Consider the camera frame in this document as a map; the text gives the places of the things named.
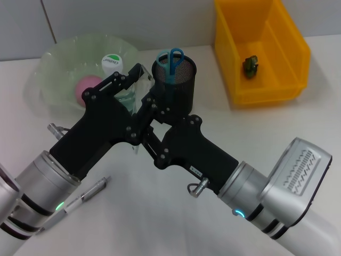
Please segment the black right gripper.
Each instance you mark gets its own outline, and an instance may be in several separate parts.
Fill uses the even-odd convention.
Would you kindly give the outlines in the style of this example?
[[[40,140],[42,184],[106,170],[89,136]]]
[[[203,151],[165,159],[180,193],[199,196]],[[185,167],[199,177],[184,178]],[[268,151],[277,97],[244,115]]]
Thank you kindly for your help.
[[[207,178],[208,188],[218,194],[239,162],[203,136],[202,119],[197,115],[187,117],[191,110],[186,103],[158,103],[156,121],[172,127],[161,142],[149,126],[142,145],[157,168],[183,167],[199,180]]]

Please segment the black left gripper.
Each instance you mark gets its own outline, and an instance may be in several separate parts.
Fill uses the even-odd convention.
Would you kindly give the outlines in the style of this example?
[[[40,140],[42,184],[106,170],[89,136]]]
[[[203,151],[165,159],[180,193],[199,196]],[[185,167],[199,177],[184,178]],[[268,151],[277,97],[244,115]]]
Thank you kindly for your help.
[[[141,100],[142,106],[133,115],[114,97],[129,89],[141,76],[142,65],[137,63],[128,75],[116,71],[82,93],[86,102],[85,114],[50,149],[50,154],[71,175],[84,179],[90,169],[118,143],[138,146],[159,141],[151,126],[158,111],[156,89],[149,90]]]

